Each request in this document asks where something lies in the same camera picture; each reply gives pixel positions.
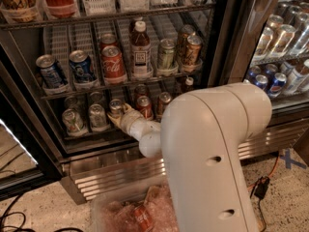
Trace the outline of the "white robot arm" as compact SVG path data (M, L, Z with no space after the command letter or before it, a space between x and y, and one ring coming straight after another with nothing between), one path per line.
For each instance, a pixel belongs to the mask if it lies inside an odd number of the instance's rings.
M267 94L240 82L176 97L159 123L128 104L110 120L143 156L163 156L180 232L259 232L239 145L262 132L271 113Z

